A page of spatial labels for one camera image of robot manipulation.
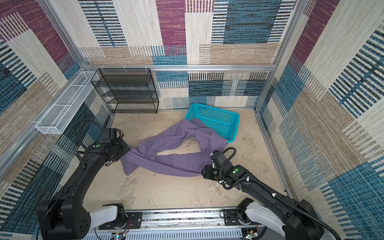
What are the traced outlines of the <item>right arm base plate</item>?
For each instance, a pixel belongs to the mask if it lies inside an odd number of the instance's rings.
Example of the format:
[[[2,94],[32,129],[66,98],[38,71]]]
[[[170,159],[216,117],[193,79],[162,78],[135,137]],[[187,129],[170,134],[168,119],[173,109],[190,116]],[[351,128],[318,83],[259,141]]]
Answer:
[[[225,226],[257,226],[258,223],[251,222],[250,220],[241,220],[238,216],[236,209],[222,209],[219,213],[220,217],[224,219]]]

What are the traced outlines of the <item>purple trousers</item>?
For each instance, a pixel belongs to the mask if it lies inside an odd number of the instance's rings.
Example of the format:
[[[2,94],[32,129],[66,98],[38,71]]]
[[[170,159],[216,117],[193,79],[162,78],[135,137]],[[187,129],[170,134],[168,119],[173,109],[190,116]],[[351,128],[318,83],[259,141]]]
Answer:
[[[197,153],[159,155],[175,150],[186,140],[195,138],[200,146]],[[128,176],[138,167],[157,174],[175,177],[196,177],[211,163],[211,153],[223,151],[227,140],[208,128],[201,120],[183,119],[163,133],[147,138],[120,158]]]

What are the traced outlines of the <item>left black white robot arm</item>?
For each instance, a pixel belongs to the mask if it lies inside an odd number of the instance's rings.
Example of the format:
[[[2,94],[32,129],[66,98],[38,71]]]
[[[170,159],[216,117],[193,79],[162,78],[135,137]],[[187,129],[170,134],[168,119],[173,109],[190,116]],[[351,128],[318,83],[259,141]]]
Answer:
[[[128,217],[122,204],[109,204],[88,212],[85,195],[107,161],[119,160],[130,150],[124,141],[116,145],[97,143],[78,154],[82,160],[65,185],[50,199],[37,203],[38,233],[44,240],[79,240],[101,225],[125,227]]]

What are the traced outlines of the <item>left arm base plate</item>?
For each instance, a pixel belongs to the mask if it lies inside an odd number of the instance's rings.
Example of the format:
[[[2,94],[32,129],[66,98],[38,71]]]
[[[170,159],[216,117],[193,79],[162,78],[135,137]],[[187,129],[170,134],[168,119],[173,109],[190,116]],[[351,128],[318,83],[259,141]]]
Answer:
[[[142,212],[129,212],[124,215],[118,214],[116,220],[98,226],[99,230],[117,230],[139,229],[142,224]]]

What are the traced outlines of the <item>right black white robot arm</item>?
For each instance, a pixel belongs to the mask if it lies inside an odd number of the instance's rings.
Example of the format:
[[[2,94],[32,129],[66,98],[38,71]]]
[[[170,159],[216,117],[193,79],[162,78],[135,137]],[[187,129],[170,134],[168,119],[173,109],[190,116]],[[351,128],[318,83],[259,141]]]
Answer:
[[[238,189],[254,199],[243,200],[238,205],[238,217],[241,221],[260,223],[268,229],[283,236],[286,240],[319,240],[325,233],[316,221],[303,215],[294,208],[298,208],[315,219],[314,208],[305,200],[297,202],[284,196],[257,179],[246,168],[237,165],[230,166],[222,171],[222,179],[219,179],[218,168],[207,165],[201,174],[203,178],[220,181],[223,184],[235,184]]]

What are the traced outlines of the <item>teal plastic basket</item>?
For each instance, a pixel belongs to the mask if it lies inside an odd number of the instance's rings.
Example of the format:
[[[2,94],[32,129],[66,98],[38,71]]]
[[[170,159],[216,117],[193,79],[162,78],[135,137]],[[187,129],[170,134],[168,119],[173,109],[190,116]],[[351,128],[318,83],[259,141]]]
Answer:
[[[235,112],[210,107],[202,104],[192,104],[185,119],[199,119],[208,128],[225,138],[227,143],[234,142],[240,123],[240,115]]]

